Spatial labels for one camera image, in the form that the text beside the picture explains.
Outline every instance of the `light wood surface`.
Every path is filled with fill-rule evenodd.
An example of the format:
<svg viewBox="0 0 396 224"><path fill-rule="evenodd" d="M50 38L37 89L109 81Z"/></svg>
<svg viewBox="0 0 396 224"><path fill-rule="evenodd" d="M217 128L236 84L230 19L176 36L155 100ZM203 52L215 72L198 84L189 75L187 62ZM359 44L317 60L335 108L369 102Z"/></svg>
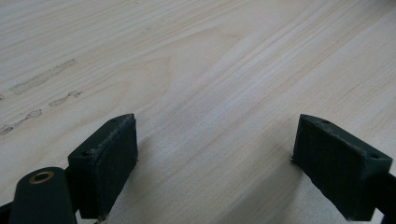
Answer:
<svg viewBox="0 0 396 224"><path fill-rule="evenodd" d="M289 162L298 118L396 158L395 36L393 0L2 1L0 204L135 113L107 223L347 223Z"/></svg>

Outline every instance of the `wood grain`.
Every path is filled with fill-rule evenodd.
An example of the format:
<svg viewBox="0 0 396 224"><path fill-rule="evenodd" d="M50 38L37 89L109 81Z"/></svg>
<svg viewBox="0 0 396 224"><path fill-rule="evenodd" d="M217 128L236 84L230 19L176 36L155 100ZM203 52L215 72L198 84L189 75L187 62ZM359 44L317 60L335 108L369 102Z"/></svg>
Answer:
<svg viewBox="0 0 396 224"><path fill-rule="evenodd" d="M2 1L0 203L135 113L107 223L347 223L289 162L298 117L396 158L394 36L392 0Z"/></svg>

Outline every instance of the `scratch mark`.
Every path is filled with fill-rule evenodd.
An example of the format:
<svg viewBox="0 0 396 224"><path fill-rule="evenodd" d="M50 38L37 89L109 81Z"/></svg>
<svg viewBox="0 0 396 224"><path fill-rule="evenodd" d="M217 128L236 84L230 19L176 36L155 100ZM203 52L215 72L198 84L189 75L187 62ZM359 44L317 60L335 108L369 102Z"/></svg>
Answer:
<svg viewBox="0 0 396 224"><path fill-rule="evenodd" d="M67 98L69 98L70 96L74 96L75 98L78 98L81 94L82 91L70 91L65 97L49 103L49 106L53 107L53 106L61 105L64 102L66 102Z"/></svg>
<svg viewBox="0 0 396 224"><path fill-rule="evenodd" d="M11 89L10 91L13 91L14 94L16 95L21 95L22 93L29 91L30 89L37 87L45 82L47 82L51 77L55 77L59 75L64 69L76 64L77 61L75 59L69 60L63 64L60 64L47 72L44 72L36 77L32 77L31 79L18 84Z"/></svg>
<svg viewBox="0 0 396 224"><path fill-rule="evenodd" d="M22 123L24 123L26 120L28 119L35 119L40 117L40 115L42 115L43 112L41 111L41 109L35 110L30 112L29 114L26 115L26 117L24 119L21 119L20 121L16 122L16 123L12 123L12 124L6 124L4 125L1 129L0 129L0 136L1 135L5 135L9 132L11 132L12 130L18 128L18 126L20 126Z"/></svg>

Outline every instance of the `screw hole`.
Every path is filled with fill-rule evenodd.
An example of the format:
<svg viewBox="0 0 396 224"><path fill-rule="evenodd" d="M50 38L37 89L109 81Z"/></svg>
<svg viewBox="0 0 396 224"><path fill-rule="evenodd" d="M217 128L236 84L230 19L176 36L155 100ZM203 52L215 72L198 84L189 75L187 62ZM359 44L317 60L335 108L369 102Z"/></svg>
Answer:
<svg viewBox="0 0 396 224"><path fill-rule="evenodd" d="M81 152L81 155L84 157L90 156L91 152L89 150Z"/></svg>
<svg viewBox="0 0 396 224"><path fill-rule="evenodd" d="M379 156L376 155L376 154L371 154L370 157L373 158L373 159L376 159L376 160L379 159Z"/></svg>
<svg viewBox="0 0 396 224"><path fill-rule="evenodd" d="M36 175L33 175L29 179L29 182L31 184L41 184L41 183L46 182L47 180L51 179L52 177L53 177L53 172L45 171L45 172L41 172Z"/></svg>

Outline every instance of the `dark stain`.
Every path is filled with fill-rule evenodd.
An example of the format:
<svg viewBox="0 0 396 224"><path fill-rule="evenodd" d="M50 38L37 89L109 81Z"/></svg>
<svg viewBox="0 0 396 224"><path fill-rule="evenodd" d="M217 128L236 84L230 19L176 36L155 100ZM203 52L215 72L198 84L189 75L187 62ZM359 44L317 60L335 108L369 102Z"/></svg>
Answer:
<svg viewBox="0 0 396 224"><path fill-rule="evenodd" d="M62 64L48 70L47 72L44 72L36 77L32 77L31 79L29 79L21 84L18 84L9 90L14 92L14 94L16 94L16 95L21 95L22 93L29 91L30 89L32 89L34 87L44 84L51 77L55 77L55 76L59 75L64 69L66 69L70 66L73 66L76 63L77 63L77 61L75 59L69 60L65 63L62 63Z"/></svg>
<svg viewBox="0 0 396 224"><path fill-rule="evenodd" d="M78 98L81 94L82 91L70 91L69 93L67 93L65 97L49 103L49 106L53 107L53 106L61 105L64 102L66 102L67 98L69 98L70 96L74 96L75 98Z"/></svg>
<svg viewBox="0 0 396 224"><path fill-rule="evenodd" d="M29 114L27 114L25 116L24 119L21 119L18 122L12 123L12 124L6 124L4 125L1 129L0 129L0 136L1 135L5 135L9 132L11 132L12 130L16 129L18 126L20 126L22 123L24 123L26 120L28 119L35 119L40 117L43 114L43 112L41 111L41 109L38 110L34 110L32 112L30 112Z"/></svg>

